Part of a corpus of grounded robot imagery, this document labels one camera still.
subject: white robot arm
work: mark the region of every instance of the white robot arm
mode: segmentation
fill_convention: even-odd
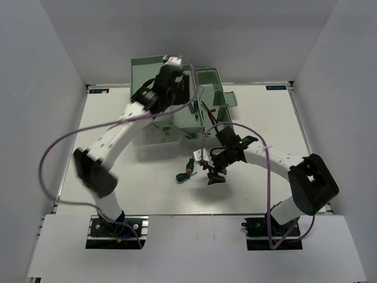
[[[183,74],[182,58],[165,57],[164,64],[155,78],[146,81],[126,106],[119,120],[140,115],[151,115],[166,111],[171,105],[180,105],[190,100],[188,80]],[[121,210],[114,189],[117,178],[110,172],[119,154],[129,142],[153,119],[142,119],[110,127],[94,144],[74,152],[78,177],[93,195],[95,204],[101,209],[100,217],[122,222]],[[116,226],[107,223],[111,229]]]
[[[216,134],[224,150],[219,154],[203,150],[194,152],[194,159],[203,169],[208,169],[209,185],[225,182],[226,167],[244,161],[267,168],[264,145],[257,138],[241,139],[231,127]],[[270,168],[290,183],[292,196],[272,208],[273,225],[284,225],[301,215],[314,215],[334,196],[339,188],[322,158],[316,154],[308,157],[294,156],[280,150],[269,149]]]

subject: white tabletop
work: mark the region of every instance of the white tabletop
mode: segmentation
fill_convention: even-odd
[[[318,216],[297,251],[248,251],[243,215],[151,216],[144,248],[85,249],[88,215],[47,215],[28,276],[67,282],[360,282],[343,216]],[[299,225],[305,231],[310,216]]]
[[[267,91],[262,85],[225,85],[234,91],[238,106],[232,108],[234,122],[245,124],[259,132],[273,147],[306,156],[306,146],[286,90]],[[111,88],[107,94],[88,94],[80,127],[115,120],[129,101],[129,88]],[[80,133],[74,148],[86,148],[106,129]],[[250,133],[236,128],[241,137]],[[184,172],[192,155],[184,148],[177,157],[168,160],[141,162],[130,143],[112,169],[118,176],[116,194],[126,215],[153,214],[250,214],[266,211],[266,170],[238,162],[228,168],[226,183],[208,186],[207,172],[198,166],[198,174],[183,184],[175,176]],[[291,195],[289,183],[272,176],[272,204]],[[93,202],[81,184],[70,161],[61,193],[62,199]],[[57,214],[95,214],[94,209],[82,206],[59,205]]]

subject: white wall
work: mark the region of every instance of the white wall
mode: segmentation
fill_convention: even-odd
[[[377,2],[340,0],[295,82],[310,147],[324,157],[368,282],[377,282]]]
[[[1,282],[24,282],[39,224],[52,208],[38,186],[38,162],[77,122],[84,94],[39,1],[0,1]],[[71,142],[58,147],[45,168],[55,193]]]
[[[336,0],[41,0],[86,84],[129,83],[130,58],[181,54],[223,81],[294,80]]]

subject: purple cable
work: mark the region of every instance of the purple cable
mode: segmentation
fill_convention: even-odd
[[[111,122],[107,122],[107,123],[103,123],[103,124],[97,124],[97,125],[93,125],[93,126],[83,127],[83,128],[71,131],[69,133],[66,133],[66,134],[62,135],[61,137],[57,138],[55,141],[53,141],[47,147],[46,151],[43,153],[43,155],[41,157],[41,160],[39,161],[39,166],[38,166],[39,184],[41,186],[41,189],[42,189],[43,193],[46,195],[46,197],[48,199],[51,199],[54,202],[57,202],[57,203],[62,203],[62,204],[65,204],[65,205],[85,205],[85,206],[90,206],[92,208],[95,208],[99,212],[101,212],[101,209],[97,205],[94,205],[93,203],[90,203],[90,202],[74,202],[74,201],[70,201],[70,200],[57,199],[56,196],[54,196],[52,193],[50,193],[50,191],[47,189],[47,186],[46,186],[45,181],[43,179],[43,164],[45,162],[45,159],[46,159],[48,153],[52,150],[52,148],[54,146],[56,146],[62,140],[66,139],[69,136],[72,136],[73,134],[80,133],[82,131],[89,131],[89,130],[93,130],[93,129],[97,129],[97,128],[102,128],[102,127],[108,127],[108,126],[113,126],[113,125],[126,124],[126,123],[131,122],[131,121],[137,121],[137,120],[144,120],[144,119],[150,119],[150,118],[155,118],[155,117],[166,116],[166,115],[170,115],[170,114],[173,114],[175,112],[178,112],[178,111],[182,110],[183,108],[187,107],[189,104],[191,104],[195,100],[195,98],[197,97],[198,92],[199,92],[199,79],[198,79],[197,73],[194,71],[193,66],[191,64],[189,64],[189,65],[190,65],[190,68],[191,68],[191,72],[194,75],[194,81],[195,81],[195,86],[196,87],[195,87],[195,96],[192,99],[190,99],[190,101],[187,102],[186,104],[183,104],[182,106],[178,107],[177,109],[175,109],[173,111],[170,111],[170,112],[167,112],[167,113],[158,113],[158,114],[153,114],[153,115],[151,115],[151,114],[139,115],[139,116],[135,116],[135,117],[128,118],[128,119],[116,120],[116,121],[111,121]],[[116,224],[116,225],[125,226],[129,230],[131,230],[131,232],[136,237],[136,240],[137,240],[137,242],[139,244],[140,249],[143,248],[143,246],[142,246],[142,244],[140,242],[140,239],[137,236],[137,233],[136,233],[136,231],[134,230],[134,228],[132,226],[130,226],[129,224],[124,223],[124,222],[113,221],[112,219],[106,217],[102,212],[101,212],[101,216],[106,221],[108,221],[110,223],[113,223],[113,224]]]
[[[310,231],[313,229],[314,221],[315,221],[315,220],[316,220],[316,216],[313,215],[312,223],[310,223],[310,226],[309,226],[309,228],[307,229],[307,231],[304,233],[304,235],[302,235],[300,238],[293,239],[293,240],[291,240],[291,241],[289,241],[289,242],[290,242],[290,243],[294,243],[294,242],[301,241],[303,238],[305,238],[305,237],[310,233]]]
[[[271,249],[277,249],[280,246],[280,244],[289,236],[289,234],[295,228],[299,219],[297,218],[294,221],[292,226],[288,229],[288,231],[281,237],[281,239],[274,246],[274,244],[272,242],[272,227],[271,227],[271,164],[270,164],[270,153],[269,153],[269,148],[267,147],[267,143],[259,133],[257,133],[256,131],[254,131],[253,129],[251,129],[251,128],[245,126],[245,125],[242,125],[242,124],[239,124],[239,123],[234,123],[234,122],[221,122],[221,123],[215,124],[212,127],[210,127],[206,131],[206,134],[203,136],[203,142],[201,144],[201,160],[202,161],[203,161],[204,142],[206,140],[206,136],[209,134],[209,132],[213,128],[215,128],[219,125],[234,125],[234,126],[239,126],[239,127],[242,127],[246,130],[249,130],[252,133],[254,133],[264,145],[264,150],[266,152],[266,163],[267,163],[267,234],[269,236],[270,248]],[[312,226],[309,228],[309,230],[300,239],[304,238],[310,232],[311,228],[312,228]]]

